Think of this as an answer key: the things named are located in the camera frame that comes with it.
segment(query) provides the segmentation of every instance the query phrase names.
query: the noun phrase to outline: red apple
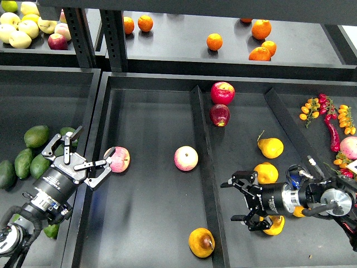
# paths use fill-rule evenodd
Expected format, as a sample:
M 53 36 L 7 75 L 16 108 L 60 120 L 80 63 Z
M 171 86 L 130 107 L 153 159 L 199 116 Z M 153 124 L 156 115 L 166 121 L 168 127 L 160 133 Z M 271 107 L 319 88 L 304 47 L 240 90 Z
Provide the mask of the red apple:
M 218 127 L 224 127 L 225 125 L 228 124 L 230 117 L 229 109 L 226 105 L 224 104 L 216 104 L 212 106 L 210 110 L 210 118 L 213 122 Z
M 120 173 L 123 172 L 127 167 L 129 166 L 130 163 L 130 154 L 127 149 L 124 147 L 115 147 L 115 153 L 112 155 L 112 163 L 110 167 L 112 168 L 112 172 L 115 173 Z
M 59 33 L 53 33 L 49 37 L 49 47 L 52 50 L 67 50 L 67 40 L 63 35 Z
M 176 150 L 173 159 L 178 169 L 190 171 L 197 165 L 199 156 L 191 146 L 183 146 Z
M 214 104 L 228 105 L 234 98 L 234 87 L 227 82 L 217 82 L 211 88 L 211 99 Z

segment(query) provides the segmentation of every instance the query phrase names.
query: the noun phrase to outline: bruised pear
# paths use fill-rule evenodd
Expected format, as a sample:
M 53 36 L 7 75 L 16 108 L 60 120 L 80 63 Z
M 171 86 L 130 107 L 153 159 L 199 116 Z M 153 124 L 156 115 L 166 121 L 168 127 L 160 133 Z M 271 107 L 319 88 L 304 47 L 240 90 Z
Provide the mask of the bruised pear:
M 264 131 L 257 139 L 258 147 L 262 154 L 269 159 L 277 158 L 284 151 L 284 144 L 278 138 L 263 138 L 260 139 Z
M 214 251 L 215 242 L 209 230 L 197 228 L 190 234 L 189 246 L 192 253 L 197 257 L 206 258 Z

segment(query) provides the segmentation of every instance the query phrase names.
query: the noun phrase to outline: yellow apple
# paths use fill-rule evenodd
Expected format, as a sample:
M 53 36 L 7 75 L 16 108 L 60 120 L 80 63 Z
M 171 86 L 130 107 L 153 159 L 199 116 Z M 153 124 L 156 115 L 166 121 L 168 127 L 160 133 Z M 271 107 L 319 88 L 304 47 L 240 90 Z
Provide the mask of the yellow apple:
M 12 12 L 5 12 L 0 17 L 0 24 L 10 24 L 14 26 L 16 29 L 20 21 L 21 21 L 20 17 Z
M 6 44 L 10 44 L 9 37 L 12 32 L 15 32 L 16 28 L 10 24 L 0 25 L 0 40 Z
M 10 34 L 9 43 L 16 49 L 26 49 L 31 44 L 31 37 L 27 33 L 22 31 L 15 31 Z
M 38 26 L 34 21 L 22 21 L 18 24 L 18 30 L 28 34 L 31 39 L 38 37 Z
M 36 4 L 33 2 L 22 2 L 20 11 L 24 15 L 28 15 L 28 14 L 36 14 L 38 16 L 40 15 Z
M 43 20 L 41 17 L 38 18 L 37 25 L 42 32 L 45 34 L 52 34 L 55 32 L 55 27 L 57 25 L 56 21 Z

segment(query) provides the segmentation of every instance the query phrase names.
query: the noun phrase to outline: black cable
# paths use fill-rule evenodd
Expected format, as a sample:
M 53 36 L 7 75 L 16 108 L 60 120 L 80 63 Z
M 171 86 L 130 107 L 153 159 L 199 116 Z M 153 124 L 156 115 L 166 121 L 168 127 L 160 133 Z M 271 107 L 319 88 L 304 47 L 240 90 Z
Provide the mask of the black cable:
M 312 209 L 308 209 L 308 208 L 305 208 L 302 210 L 302 214 L 304 216 L 307 216 L 307 217 L 310 217 L 310 216 L 313 216 L 315 214 L 319 214 L 321 212 L 324 212 L 324 211 L 327 211 L 327 210 L 331 210 L 331 209 L 335 209 L 335 208 L 338 208 L 339 205 L 337 204 L 337 202 L 333 202 L 333 203 L 330 203 L 330 204 L 327 204 L 327 205 L 320 205 L 316 208 L 312 208 Z

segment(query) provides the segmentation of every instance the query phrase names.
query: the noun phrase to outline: round metal part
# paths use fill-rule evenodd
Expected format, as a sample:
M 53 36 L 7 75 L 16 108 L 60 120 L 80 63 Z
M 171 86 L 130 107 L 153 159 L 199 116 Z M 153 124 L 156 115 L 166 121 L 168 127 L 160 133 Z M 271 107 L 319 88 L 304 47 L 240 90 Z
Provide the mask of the round metal part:
M 11 232 L 7 235 L 5 241 L 0 243 L 0 257 L 12 251 L 17 247 L 17 245 L 22 241 L 23 233 L 19 227 L 14 225 L 11 226 Z
M 332 202 L 337 202 L 339 205 L 338 209 L 331 209 L 326 211 L 328 214 L 333 216 L 346 215 L 352 208 L 351 197 L 341 190 L 329 189 L 322 194 L 321 204 L 330 204 Z

